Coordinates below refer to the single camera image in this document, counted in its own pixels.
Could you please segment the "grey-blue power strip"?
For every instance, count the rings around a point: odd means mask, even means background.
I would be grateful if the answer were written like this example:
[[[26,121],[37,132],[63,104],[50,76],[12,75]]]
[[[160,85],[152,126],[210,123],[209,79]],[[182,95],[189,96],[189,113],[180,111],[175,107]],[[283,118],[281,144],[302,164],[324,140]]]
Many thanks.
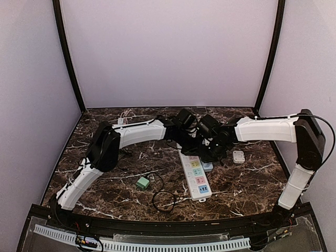
[[[213,164],[212,162],[204,163],[202,162],[203,170],[204,172],[211,172],[213,170]]]

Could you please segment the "white cube charger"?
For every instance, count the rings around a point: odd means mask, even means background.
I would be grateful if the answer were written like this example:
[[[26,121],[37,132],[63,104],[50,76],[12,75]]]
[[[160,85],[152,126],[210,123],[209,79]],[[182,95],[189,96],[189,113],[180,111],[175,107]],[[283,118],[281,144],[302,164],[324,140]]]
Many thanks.
[[[233,151],[233,162],[236,164],[242,164],[245,162],[245,154],[243,151]]]

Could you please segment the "white multicolour power strip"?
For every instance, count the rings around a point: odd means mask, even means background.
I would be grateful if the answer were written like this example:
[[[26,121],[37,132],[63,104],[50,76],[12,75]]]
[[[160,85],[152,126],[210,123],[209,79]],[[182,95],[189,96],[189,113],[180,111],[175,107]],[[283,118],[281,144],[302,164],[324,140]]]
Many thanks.
[[[182,154],[182,147],[179,144],[176,144],[176,147],[178,148],[192,201],[205,202],[212,196],[212,190],[202,161],[198,156],[186,156]]]

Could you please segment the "green plug adapter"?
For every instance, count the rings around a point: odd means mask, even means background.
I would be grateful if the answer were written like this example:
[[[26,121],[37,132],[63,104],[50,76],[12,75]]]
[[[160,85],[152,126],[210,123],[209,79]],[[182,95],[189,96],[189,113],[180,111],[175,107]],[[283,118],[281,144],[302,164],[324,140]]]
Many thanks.
[[[149,184],[150,184],[150,181],[146,177],[141,177],[137,180],[136,187],[141,190],[145,190],[147,189]]]

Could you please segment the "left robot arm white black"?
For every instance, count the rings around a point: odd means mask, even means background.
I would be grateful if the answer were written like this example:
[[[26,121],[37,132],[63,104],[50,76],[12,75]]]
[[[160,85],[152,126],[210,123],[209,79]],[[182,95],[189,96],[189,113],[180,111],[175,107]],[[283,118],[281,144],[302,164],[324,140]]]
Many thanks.
[[[198,142],[191,136],[196,121],[194,115],[183,109],[169,118],[157,116],[126,125],[101,122],[75,173],[50,201],[52,206],[60,207],[54,212],[54,221],[63,229],[74,225],[74,217],[67,211],[74,209],[78,199],[97,178],[116,167],[119,151],[124,147],[146,141],[172,140],[186,153],[196,152]]]

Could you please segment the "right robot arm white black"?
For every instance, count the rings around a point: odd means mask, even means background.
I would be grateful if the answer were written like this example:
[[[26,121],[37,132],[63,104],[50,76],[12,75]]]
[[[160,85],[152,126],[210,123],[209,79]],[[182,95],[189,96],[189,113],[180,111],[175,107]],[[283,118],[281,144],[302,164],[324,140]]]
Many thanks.
[[[205,153],[212,158],[224,157],[229,147],[239,142],[280,141],[297,146],[296,164],[278,198],[279,208],[268,215],[269,225],[278,228],[287,221],[287,210],[294,207],[323,166],[326,138],[317,121],[308,109],[287,116],[234,118],[226,123],[207,114],[200,119],[197,132],[208,142]]]

